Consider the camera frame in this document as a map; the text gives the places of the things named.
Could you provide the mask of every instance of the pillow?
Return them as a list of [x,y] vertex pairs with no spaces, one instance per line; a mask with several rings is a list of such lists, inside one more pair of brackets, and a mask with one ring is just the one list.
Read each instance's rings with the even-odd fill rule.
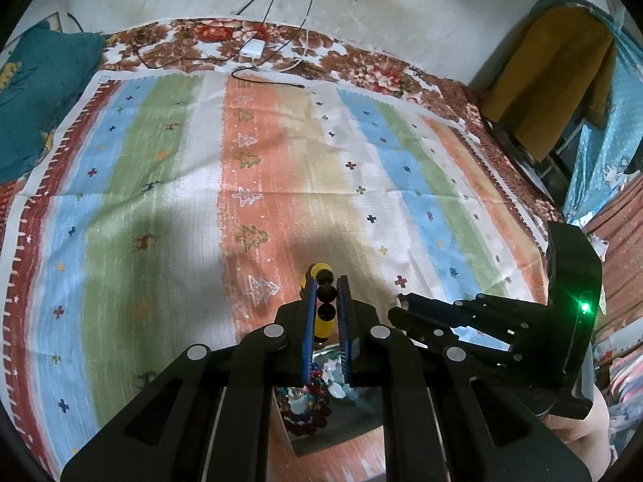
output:
[[44,20],[0,69],[0,184],[35,166],[45,142],[98,69],[104,38],[63,34]]

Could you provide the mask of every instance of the silver screw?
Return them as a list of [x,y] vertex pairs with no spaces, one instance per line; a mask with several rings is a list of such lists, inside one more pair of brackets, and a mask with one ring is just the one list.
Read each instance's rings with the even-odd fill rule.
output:
[[188,359],[190,360],[201,360],[206,355],[208,355],[208,348],[202,344],[195,344],[188,350]]
[[391,330],[382,325],[371,328],[371,335],[376,339],[386,339],[391,334]]
[[283,334],[284,334],[284,327],[281,325],[267,325],[264,328],[264,335],[266,337],[271,337],[272,339],[281,337]]
[[462,362],[467,357],[467,352],[461,347],[452,346],[446,351],[446,356],[453,362]]

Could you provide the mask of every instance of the bed sheet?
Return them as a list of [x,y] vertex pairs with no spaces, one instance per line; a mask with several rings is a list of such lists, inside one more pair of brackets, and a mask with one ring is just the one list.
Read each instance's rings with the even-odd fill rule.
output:
[[[55,478],[187,346],[272,321],[312,262],[382,318],[404,292],[545,300],[541,226],[467,120],[216,69],[99,72],[14,198],[0,398]],[[337,448],[338,480],[383,469],[381,432]],[[320,475],[282,454],[276,480]]]

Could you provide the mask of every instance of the brown floral pattern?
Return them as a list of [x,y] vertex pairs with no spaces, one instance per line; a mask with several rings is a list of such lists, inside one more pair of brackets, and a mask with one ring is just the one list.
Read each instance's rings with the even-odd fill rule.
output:
[[[385,53],[366,51],[316,31],[308,31],[306,38],[305,30],[287,25],[207,18],[155,22],[117,33],[107,40],[101,68],[137,70],[147,65],[184,72],[252,68],[248,65],[252,60],[239,55],[241,47],[252,38],[266,42],[261,58],[254,61],[262,70],[284,71],[293,67],[287,71],[289,74],[307,80],[345,82],[396,96],[464,127],[480,140],[486,161],[533,216],[544,222],[562,219],[558,210],[517,172],[487,132],[478,112],[477,97],[470,89],[462,83],[427,74]],[[481,162],[481,167],[505,196],[486,165]],[[517,209],[512,211],[520,219]]]

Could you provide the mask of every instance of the dark red border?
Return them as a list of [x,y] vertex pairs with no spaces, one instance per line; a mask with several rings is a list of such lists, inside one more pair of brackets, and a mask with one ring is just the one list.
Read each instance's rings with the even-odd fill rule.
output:
[[[9,331],[2,330],[2,339],[8,342],[2,345],[2,353],[11,358],[11,361],[2,359],[4,369],[8,372],[18,372],[17,376],[5,373],[8,386],[10,406],[14,423],[22,436],[25,444],[31,450],[43,467],[53,476],[47,462],[37,420],[30,404],[30,388],[28,382],[28,358],[25,343],[28,338],[28,306],[31,296],[31,284],[40,264],[39,244],[42,236],[42,225],[51,196],[59,191],[60,184],[74,161],[76,154],[85,140],[90,128],[96,122],[98,113],[104,104],[120,86],[120,82],[103,83],[94,93],[94,96],[85,105],[72,126],[65,132],[62,143],[54,154],[53,160],[41,181],[41,186],[35,196],[30,197],[25,203],[25,209],[20,219],[18,229],[18,248],[14,254],[14,266],[7,288],[7,302],[4,311],[9,315],[2,316],[2,325]],[[31,243],[27,244],[27,235],[31,236]]]

